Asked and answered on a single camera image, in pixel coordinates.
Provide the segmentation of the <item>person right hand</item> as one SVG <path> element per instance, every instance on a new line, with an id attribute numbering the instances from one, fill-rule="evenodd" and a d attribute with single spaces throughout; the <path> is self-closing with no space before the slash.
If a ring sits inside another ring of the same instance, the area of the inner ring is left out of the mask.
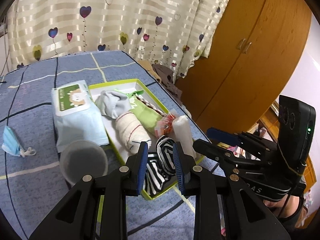
<path id="1" fill-rule="evenodd" d="M 307 208 L 304 206 L 303 197 L 285 195 L 278 202 L 263 200 L 263 203 L 282 223 L 300 223 L 306 219 L 306 215 L 308 213 Z"/>

